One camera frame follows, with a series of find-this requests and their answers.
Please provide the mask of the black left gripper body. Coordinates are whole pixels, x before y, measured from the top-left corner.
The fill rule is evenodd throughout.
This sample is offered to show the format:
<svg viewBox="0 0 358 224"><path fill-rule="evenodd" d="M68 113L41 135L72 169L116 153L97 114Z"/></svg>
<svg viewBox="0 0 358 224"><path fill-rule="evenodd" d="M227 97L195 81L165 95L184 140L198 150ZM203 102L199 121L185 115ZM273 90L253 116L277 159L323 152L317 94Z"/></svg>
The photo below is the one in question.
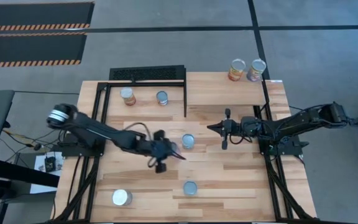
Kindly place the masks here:
<svg viewBox="0 0 358 224"><path fill-rule="evenodd" d="M167 170L167 165L163 162L171 155L172 145L165 137L165 131L160 129L151 136L147 131L149 141L146 144L146 157L150 157L147 165L149 168L154 167L155 173L163 173Z"/></svg>

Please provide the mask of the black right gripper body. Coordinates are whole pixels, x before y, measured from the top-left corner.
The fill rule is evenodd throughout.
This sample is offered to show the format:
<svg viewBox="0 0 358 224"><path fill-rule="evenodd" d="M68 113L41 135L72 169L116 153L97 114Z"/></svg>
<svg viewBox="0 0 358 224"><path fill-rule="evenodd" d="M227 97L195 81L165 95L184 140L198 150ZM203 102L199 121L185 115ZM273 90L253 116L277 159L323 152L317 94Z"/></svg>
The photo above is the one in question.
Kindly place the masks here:
<svg viewBox="0 0 358 224"><path fill-rule="evenodd" d="M225 109L225 119L223 120L223 127L222 127L222 149L226 150L228 141L229 140L232 144L240 144L243 141L243 135L241 130L241 125L234 120L231 119L231 110L229 108ZM240 137L238 142L234 142L232 137Z"/></svg>

